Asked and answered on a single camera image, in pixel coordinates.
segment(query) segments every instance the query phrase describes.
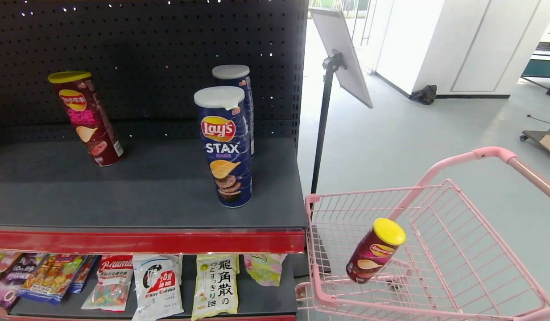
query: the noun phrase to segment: lay's logo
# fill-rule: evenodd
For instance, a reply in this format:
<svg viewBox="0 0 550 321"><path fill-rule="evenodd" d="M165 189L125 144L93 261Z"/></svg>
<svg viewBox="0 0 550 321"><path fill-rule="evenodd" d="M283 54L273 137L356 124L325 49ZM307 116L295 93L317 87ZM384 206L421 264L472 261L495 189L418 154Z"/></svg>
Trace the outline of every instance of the lay's logo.
<svg viewBox="0 0 550 321"><path fill-rule="evenodd" d="M210 140L229 142L236 135L236 124L218 116L207 116L202 119L202 133Z"/></svg>
<svg viewBox="0 0 550 321"><path fill-rule="evenodd" d="M59 97L72 110L83 111L87 109L87 100L78 91L62 89L59 91Z"/></svg>
<svg viewBox="0 0 550 321"><path fill-rule="evenodd" d="M379 258L391 256L395 252L393 248L382 244L372 244L372 246L370 246L370 251L372 252L372 254L378 256Z"/></svg>

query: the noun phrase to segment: red shelf edge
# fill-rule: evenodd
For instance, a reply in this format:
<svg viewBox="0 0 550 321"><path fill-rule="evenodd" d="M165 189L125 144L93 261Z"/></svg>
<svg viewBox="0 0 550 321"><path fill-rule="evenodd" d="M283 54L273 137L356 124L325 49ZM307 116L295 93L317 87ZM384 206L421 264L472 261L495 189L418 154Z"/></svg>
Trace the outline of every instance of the red shelf edge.
<svg viewBox="0 0 550 321"><path fill-rule="evenodd" d="M115 229L75 232L5 230L0 228L0 250L71 254L197 254L302 253L305 231L291 230L176 230L118 232Z"/></svg>

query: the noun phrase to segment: black bag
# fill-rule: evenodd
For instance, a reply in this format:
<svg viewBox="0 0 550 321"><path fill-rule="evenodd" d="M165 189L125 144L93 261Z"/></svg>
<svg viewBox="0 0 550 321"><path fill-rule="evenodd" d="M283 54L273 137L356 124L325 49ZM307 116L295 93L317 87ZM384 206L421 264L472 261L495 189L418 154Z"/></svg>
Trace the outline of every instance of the black bag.
<svg viewBox="0 0 550 321"><path fill-rule="evenodd" d="M435 100L435 94L438 92L438 86L427 85L422 90L414 91L408 98L417 100L423 104L432 104Z"/></svg>

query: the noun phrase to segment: gray shelf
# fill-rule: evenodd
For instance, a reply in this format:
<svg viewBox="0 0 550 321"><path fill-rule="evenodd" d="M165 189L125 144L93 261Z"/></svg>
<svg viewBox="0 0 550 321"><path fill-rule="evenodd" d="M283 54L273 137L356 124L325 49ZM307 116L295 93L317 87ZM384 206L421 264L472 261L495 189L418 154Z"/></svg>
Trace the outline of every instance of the gray shelf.
<svg viewBox="0 0 550 321"><path fill-rule="evenodd" d="M54 228L303 228L293 138L264 138L253 197L218 201L200 140L124 140L125 157L97 167L80 142L0 147L0 226Z"/></svg>
<svg viewBox="0 0 550 321"><path fill-rule="evenodd" d="M548 131L545 130L523 130L523 135L527 136L531 140L534 140L540 147L542 147L547 152L550 152L550 150L544 148L540 144L540 140L542 140L542 137L544 137L546 134L548 134Z"/></svg>
<svg viewBox="0 0 550 321"><path fill-rule="evenodd" d="M237 290L239 297L238 317L255 317L261 315L288 315L297 313L297 301L295 300L295 281L290 257L283 262L283 274L279 287L263 287L257 284L245 271L243 257L240 256L241 272L237 276ZM182 304L184 313L170 317L172 319L188 319L191 317L195 293L195 255L187 255L183 258L182 272ZM49 303L41 303L28 299L20 299L10 311L12 315L26 317L66 317L75 319L103 318L103 319L131 319L136 311L136 293L134 286L128 295L126 311L112 313L102 310L82 310L81 306L97 283L96 274L85 284L83 292L79 294L67 294L63 301L56 306ZM220 314L218 317L233 317L230 314Z"/></svg>

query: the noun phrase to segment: wire basket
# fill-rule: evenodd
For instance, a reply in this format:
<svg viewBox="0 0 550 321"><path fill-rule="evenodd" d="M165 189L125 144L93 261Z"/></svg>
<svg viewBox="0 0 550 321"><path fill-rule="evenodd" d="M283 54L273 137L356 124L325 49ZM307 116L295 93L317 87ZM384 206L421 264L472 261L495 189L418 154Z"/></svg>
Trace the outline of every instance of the wire basket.
<svg viewBox="0 0 550 321"><path fill-rule="evenodd" d="M315 310L372 321L550 319L548 296L461 189L421 184L439 170L416 187L307 197ZM377 218L394 219L406 242L368 283L354 283L346 264Z"/></svg>

